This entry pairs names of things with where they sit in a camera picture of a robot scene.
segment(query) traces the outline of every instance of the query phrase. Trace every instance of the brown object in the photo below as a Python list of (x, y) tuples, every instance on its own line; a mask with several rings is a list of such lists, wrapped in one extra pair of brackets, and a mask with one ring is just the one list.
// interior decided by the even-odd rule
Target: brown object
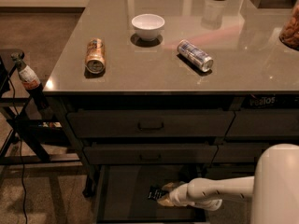
[(284, 25), (279, 38), (282, 43), (292, 49), (299, 50), (299, 4), (292, 10), (292, 16)]

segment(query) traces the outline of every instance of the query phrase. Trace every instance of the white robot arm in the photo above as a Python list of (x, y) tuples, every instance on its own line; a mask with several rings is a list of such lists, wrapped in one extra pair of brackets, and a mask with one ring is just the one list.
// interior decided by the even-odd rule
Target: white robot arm
[(222, 199), (252, 197), (251, 224), (299, 224), (299, 146), (268, 148), (259, 159), (255, 176), (213, 181), (195, 178), (190, 183), (168, 184), (158, 200), (165, 206), (186, 206), (215, 211)]
[(214, 181), (195, 178), (190, 183), (170, 183), (163, 187), (169, 194), (158, 203), (164, 206), (193, 206), (208, 211), (221, 207), (222, 199), (245, 201), (252, 197), (254, 177)]

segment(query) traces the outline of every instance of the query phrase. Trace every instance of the white bowl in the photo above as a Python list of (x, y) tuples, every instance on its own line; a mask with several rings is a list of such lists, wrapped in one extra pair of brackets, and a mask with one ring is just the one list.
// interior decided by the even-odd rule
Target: white bowl
[(164, 19), (154, 14), (141, 14), (132, 19), (136, 34), (145, 41), (156, 39), (163, 30), (164, 24)]

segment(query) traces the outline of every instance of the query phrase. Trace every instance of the silver can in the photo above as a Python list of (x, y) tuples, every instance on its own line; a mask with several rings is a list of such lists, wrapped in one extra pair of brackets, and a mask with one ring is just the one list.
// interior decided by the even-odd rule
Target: silver can
[(105, 70), (105, 47), (101, 39), (94, 38), (88, 43), (85, 66), (93, 74), (100, 74)]
[(207, 72), (212, 68), (213, 59), (187, 40), (179, 42), (178, 53), (187, 58), (189, 62), (194, 64), (202, 72)]

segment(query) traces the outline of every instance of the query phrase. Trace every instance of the drawer handle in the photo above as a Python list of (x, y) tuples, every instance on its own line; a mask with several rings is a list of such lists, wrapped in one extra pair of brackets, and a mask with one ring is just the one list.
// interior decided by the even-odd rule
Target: drawer handle
[(161, 155), (158, 154), (157, 156), (153, 156), (153, 157), (144, 157), (142, 154), (140, 154), (139, 159), (141, 161), (160, 161), (161, 160)]
[(138, 130), (139, 131), (160, 131), (164, 128), (164, 123), (161, 122), (157, 127), (142, 127), (141, 123), (138, 122)]

